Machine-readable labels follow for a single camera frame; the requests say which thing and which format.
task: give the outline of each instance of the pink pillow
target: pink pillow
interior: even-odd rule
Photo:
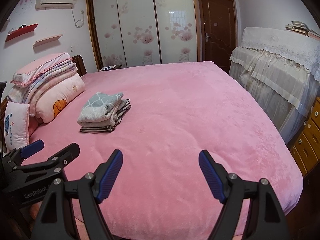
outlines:
[[[29,144],[29,104],[8,102],[4,115],[4,141],[8,151]]]
[[[36,102],[36,117],[51,122],[74,98],[84,91],[84,82],[78,73],[55,84]]]
[[[72,59],[68,53],[55,53],[36,59],[15,72],[10,83],[21,88],[27,87],[40,75],[67,59]]]
[[[35,117],[29,116],[29,127],[28,127],[29,137],[33,134],[33,132],[37,129],[38,126],[39,126],[39,123],[37,119]]]

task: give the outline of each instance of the wardrobe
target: wardrobe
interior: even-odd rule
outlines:
[[[197,61],[194,0],[93,0],[103,66]]]

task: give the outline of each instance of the pink bed sheet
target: pink bed sheet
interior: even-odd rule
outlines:
[[[32,134],[31,142],[42,139],[45,147],[24,164],[44,161],[76,142],[80,156],[65,168],[73,180],[120,149],[122,169],[100,205],[114,235],[207,239],[222,205],[199,168],[202,149],[242,179],[267,178],[286,213],[298,202],[302,175],[278,131],[252,96],[214,63],[140,66],[86,74],[83,80],[85,92]],[[113,133],[80,133],[80,109],[97,91],[123,92],[132,109]],[[248,204],[235,235],[244,230]],[[82,220],[79,206],[74,208]]]

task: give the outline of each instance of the red wall shelf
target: red wall shelf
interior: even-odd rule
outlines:
[[[36,23],[33,25],[26,26],[24,28],[20,28],[18,30],[15,30],[12,33],[8,34],[7,38],[5,39],[5,42],[12,40],[12,39],[14,39],[20,35],[23,35],[25,33],[33,32],[37,26],[38,26],[38,24]]]

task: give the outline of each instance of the orange cartoon print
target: orange cartoon print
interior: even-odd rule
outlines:
[[[58,100],[53,105],[53,115],[56,118],[57,115],[61,112],[63,108],[67,105],[67,101],[65,99]]]

